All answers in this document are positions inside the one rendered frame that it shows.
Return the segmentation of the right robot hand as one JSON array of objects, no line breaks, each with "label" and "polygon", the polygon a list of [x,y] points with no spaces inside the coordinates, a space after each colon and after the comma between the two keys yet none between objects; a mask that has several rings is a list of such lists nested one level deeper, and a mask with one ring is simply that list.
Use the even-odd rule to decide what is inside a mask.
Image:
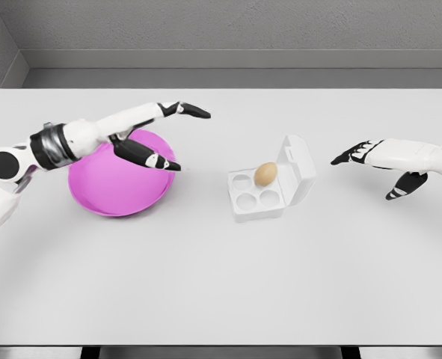
[{"label": "right robot hand", "polygon": [[420,158],[422,145],[416,141],[383,139],[362,141],[345,150],[331,161],[331,165],[356,162],[385,170],[402,171],[403,175],[386,194],[386,200],[395,200],[412,194],[429,178]]}]

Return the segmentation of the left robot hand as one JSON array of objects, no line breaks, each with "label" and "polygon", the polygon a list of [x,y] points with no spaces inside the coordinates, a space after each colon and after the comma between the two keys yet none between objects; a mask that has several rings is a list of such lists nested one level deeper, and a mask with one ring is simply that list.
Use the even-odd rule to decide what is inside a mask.
[{"label": "left robot hand", "polygon": [[145,168],[180,171],[181,166],[176,162],[129,138],[134,130],[173,114],[203,119],[211,117],[208,111],[187,102],[149,102],[98,120],[96,125],[100,134],[113,144],[117,157]]}]

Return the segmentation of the white egg box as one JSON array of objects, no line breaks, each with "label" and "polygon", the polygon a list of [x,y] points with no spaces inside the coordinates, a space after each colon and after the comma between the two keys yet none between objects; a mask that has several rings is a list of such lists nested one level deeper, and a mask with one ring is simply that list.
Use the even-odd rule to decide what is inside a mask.
[{"label": "white egg box", "polygon": [[297,135],[287,135],[277,161],[263,167],[277,170],[265,185],[256,180],[260,168],[231,171],[227,175],[233,217],[238,222],[282,216],[285,208],[307,196],[316,178],[307,143]]}]

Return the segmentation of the brown egg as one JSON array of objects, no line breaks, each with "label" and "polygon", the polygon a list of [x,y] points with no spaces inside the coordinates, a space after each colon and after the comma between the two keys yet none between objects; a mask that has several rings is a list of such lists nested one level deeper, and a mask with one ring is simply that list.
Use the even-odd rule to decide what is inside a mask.
[{"label": "brown egg", "polygon": [[266,187],[277,178],[277,164],[266,162],[260,165],[254,173],[254,184],[259,187]]}]

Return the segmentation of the pink round plate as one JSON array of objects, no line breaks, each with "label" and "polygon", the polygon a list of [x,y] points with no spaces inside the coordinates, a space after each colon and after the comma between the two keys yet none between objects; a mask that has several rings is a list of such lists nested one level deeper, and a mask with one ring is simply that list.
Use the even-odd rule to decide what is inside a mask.
[{"label": "pink round plate", "polygon": [[68,185],[74,200],[86,210],[108,217],[141,212],[171,187],[173,171],[144,168],[114,154],[102,144],[91,155],[69,166]]}]

